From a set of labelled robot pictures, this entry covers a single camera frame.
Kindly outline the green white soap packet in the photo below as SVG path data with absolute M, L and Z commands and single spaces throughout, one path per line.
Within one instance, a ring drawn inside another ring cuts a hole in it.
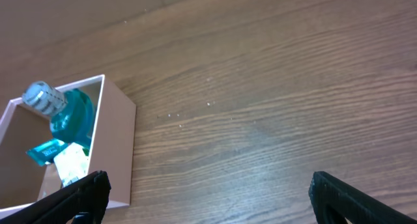
M 83 147 L 72 143 L 53 159 L 63 187 L 77 182 L 87 175 L 89 157 L 85 155 Z

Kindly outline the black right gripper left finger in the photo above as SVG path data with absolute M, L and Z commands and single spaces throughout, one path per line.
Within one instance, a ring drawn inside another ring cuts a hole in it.
M 95 171 L 1 220 L 10 224 L 101 223 L 111 184 L 105 171 Z

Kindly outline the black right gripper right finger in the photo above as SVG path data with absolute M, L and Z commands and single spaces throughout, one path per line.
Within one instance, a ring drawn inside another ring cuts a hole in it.
M 416 224 L 415 219 L 324 171 L 313 173 L 308 195 L 318 224 Z

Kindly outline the blue mouthwash bottle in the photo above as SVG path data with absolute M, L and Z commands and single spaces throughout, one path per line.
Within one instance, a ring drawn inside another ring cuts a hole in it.
M 83 91 L 61 92 L 44 81 L 37 81 L 22 94 L 22 101 L 50 118 L 50 131 L 54 138 L 90 149 L 95 108 Z

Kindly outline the red toothpaste tube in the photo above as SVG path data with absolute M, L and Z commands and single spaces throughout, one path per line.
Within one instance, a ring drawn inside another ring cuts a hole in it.
M 53 163 L 54 157 L 56 157 L 68 146 L 69 144 L 64 141 L 51 139 L 41 145 L 38 145 L 37 147 L 29 149 L 26 154 L 42 167 L 49 163 Z

